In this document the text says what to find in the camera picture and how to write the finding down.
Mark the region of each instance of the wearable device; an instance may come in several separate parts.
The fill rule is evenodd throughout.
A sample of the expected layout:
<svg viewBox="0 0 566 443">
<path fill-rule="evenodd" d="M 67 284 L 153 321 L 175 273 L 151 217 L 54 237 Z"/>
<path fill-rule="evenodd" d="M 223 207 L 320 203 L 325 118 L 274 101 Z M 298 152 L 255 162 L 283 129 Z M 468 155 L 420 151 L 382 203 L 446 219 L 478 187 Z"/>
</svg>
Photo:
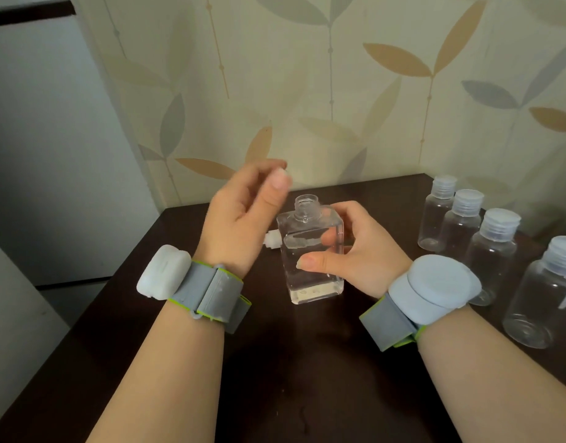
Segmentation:
<svg viewBox="0 0 566 443">
<path fill-rule="evenodd" d="M 188 252 L 163 245 L 139 278 L 137 290 L 182 306 L 194 318 L 222 322 L 226 332 L 232 334 L 252 305 L 240 294 L 243 284 L 222 265 L 211 267 L 192 261 Z"/>
<path fill-rule="evenodd" d="M 385 351 L 418 340 L 427 325 L 465 306 L 481 290 L 480 280 L 464 264 L 445 256 L 425 255 L 359 319 Z"/>
</svg>

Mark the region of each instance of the dark strip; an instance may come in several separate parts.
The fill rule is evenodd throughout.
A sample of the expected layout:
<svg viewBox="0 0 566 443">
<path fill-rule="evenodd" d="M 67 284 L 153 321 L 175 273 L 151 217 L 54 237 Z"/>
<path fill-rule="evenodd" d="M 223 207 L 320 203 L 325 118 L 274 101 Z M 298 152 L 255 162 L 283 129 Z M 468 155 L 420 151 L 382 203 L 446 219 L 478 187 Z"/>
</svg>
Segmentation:
<svg viewBox="0 0 566 443">
<path fill-rule="evenodd" d="M 74 5 L 70 0 L 7 7 L 0 9 L 0 26 L 69 17 L 70 15 L 76 15 L 76 9 L 74 9 Z"/>
<path fill-rule="evenodd" d="M 90 278 L 89 280 L 67 281 L 65 283 L 55 283 L 52 285 L 35 286 L 36 290 L 50 290 L 59 288 L 71 288 L 73 286 L 91 285 L 94 283 L 104 283 L 110 280 L 110 276 L 100 278 Z"/>
</svg>

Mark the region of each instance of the clear plastic bottle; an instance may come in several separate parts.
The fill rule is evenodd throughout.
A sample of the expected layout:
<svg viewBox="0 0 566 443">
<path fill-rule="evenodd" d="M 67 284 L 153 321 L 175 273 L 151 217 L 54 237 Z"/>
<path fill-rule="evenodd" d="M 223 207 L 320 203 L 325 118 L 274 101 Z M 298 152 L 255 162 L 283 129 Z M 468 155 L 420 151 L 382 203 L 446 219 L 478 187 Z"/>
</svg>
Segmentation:
<svg viewBox="0 0 566 443">
<path fill-rule="evenodd" d="M 462 261 L 471 237 L 480 229 L 480 208 L 484 194 L 476 190 L 459 190 L 447 212 L 439 234 L 438 253 Z"/>
<path fill-rule="evenodd" d="M 441 225 L 445 214 L 453 205 L 456 182 L 457 179 L 452 175 L 438 175 L 433 180 L 431 193 L 425 200 L 421 228 L 418 232 L 418 245 L 429 252 L 438 250 Z"/>
<path fill-rule="evenodd" d="M 338 213 L 329 206 L 321 206 L 315 195 L 304 194 L 295 199 L 294 211 L 277 216 L 277 224 L 283 240 L 281 255 L 291 301 L 297 305 L 342 293 L 342 278 L 297 268 L 297 260 L 304 253 L 343 252 L 345 225 Z"/>
<path fill-rule="evenodd" d="M 553 238 L 532 262 L 503 320 L 504 330 L 532 348 L 549 347 L 566 327 L 566 236 Z"/>
<path fill-rule="evenodd" d="M 482 291 L 470 300 L 472 305 L 487 306 L 496 298 L 517 251 L 513 238 L 520 222 L 521 216 L 510 210 L 492 208 L 486 211 L 480 230 L 471 237 L 463 260 L 482 283 Z"/>
</svg>

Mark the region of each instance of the table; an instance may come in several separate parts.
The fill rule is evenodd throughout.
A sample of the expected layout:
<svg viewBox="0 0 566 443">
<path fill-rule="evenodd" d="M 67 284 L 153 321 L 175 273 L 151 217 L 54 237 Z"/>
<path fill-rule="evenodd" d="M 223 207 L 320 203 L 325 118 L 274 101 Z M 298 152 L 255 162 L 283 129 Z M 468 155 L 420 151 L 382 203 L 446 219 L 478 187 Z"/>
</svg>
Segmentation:
<svg viewBox="0 0 566 443">
<path fill-rule="evenodd" d="M 411 258 L 431 178 L 412 175 L 292 193 L 322 203 L 357 200 Z M 136 293 L 139 275 L 164 244 L 195 250 L 207 204 L 169 208 L 146 233 L 78 323 L 0 420 L 0 442 L 87 439 L 162 303 Z M 477 310 L 500 320 L 524 268 L 542 252 L 519 234 L 503 292 Z M 343 295 L 293 305 L 281 256 L 263 248 L 245 279 L 253 306 L 226 337 L 218 442 L 459 441 L 415 345 L 381 353 L 359 322 L 373 301 L 345 284 Z M 525 349 L 566 383 L 566 336 L 548 350 Z"/>
</svg>

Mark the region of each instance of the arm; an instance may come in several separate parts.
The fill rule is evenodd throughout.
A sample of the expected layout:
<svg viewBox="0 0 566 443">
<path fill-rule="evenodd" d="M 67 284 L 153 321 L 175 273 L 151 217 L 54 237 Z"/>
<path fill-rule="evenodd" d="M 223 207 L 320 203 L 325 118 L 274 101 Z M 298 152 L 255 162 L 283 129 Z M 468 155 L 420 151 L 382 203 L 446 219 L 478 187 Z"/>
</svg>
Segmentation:
<svg viewBox="0 0 566 443">
<path fill-rule="evenodd" d="M 248 273 L 287 197 L 286 165 L 251 163 L 231 178 L 209 205 L 193 259 Z M 88 443 L 213 442 L 223 339 L 220 323 L 166 302 Z"/>
<path fill-rule="evenodd" d="M 345 255 L 308 253 L 299 267 L 339 275 L 380 298 L 412 261 L 361 205 L 333 207 L 353 247 Z M 430 325 L 418 348 L 465 443 L 566 442 L 566 387 L 469 306 Z"/>
</svg>

